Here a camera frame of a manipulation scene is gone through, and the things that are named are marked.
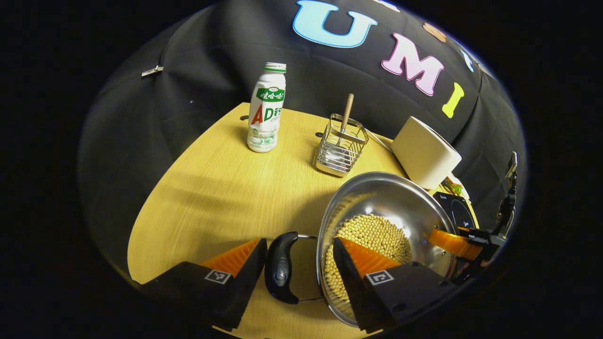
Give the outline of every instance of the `wooden spoon handle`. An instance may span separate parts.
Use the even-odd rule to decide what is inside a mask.
[[[352,110],[352,103],[354,102],[354,94],[350,93],[347,96],[346,111],[343,113],[343,120],[341,121],[341,132],[344,133],[347,126],[347,120],[350,118],[350,111]]]

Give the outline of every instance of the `white tissue box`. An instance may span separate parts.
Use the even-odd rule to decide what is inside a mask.
[[[413,116],[391,149],[409,179],[425,189],[436,188],[461,161],[461,155],[444,138]]]

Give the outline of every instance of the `wooden table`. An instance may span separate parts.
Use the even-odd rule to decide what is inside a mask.
[[[369,171],[406,177],[394,154],[373,140],[345,178],[317,171],[314,152],[320,138],[315,134],[328,120],[288,109],[281,116],[276,148],[255,153],[247,147],[248,122],[240,119],[248,111],[249,103],[242,103],[223,116],[159,180],[130,236],[133,280],[145,284],[182,261],[202,262],[257,237],[270,243],[292,230],[318,235],[329,200],[347,180]],[[320,296],[315,249],[315,241],[302,240],[291,250],[291,289],[300,299]],[[337,320],[322,300],[298,305],[276,300],[263,274],[232,334],[260,339],[367,336]]]

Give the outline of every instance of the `red letter a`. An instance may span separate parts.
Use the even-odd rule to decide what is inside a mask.
[[[261,124],[262,122],[264,122],[264,121],[262,120],[262,104],[260,104],[260,107],[258,107],[257,112],[256,112],[256,116],[254,116],[254,117],[253,117],[253,120],[251,121],[251,124],[252,124],[252,125],[253,125],[253,124],[255,124],[255,123],[256,123],[256,121],[259,121],[259,122],[260,122],[260,124]]]

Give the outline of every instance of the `black fabric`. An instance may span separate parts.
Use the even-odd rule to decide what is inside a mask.
[[[93,239],[124,276],[131,228],[154,185],[202,132],[249,101],[268,61],[288,65],[287,109],[327,117],[343,111],[351,92],[353,118],[375,133],[394,138],[411,115],[434,128],[463,157],[454,173],[467,187],[481,225],[494,221],[511,150],[522,162],[521,196],[523,135],[498,82],[475,62],[470,72],[456,42],[441,43],[408,13],[374,1],[331,2],[339,10],[331,12],[324,27],[333,33],[347,32],[349,10],[378,21],[361,46],[333,48],[297,35],[292,29],[299,9],[295,1],[232,0],[162,33],[111,77],[84,126],[78,180]],[[420,59],[433,55],[445,65],[433,96],[418,90],[416,79],[381,67],[394,49],[394,32],[417,45]],[[140,77],[157,64],[163,72]],[[465,95],[448,118],[441,106],[454,82]]]

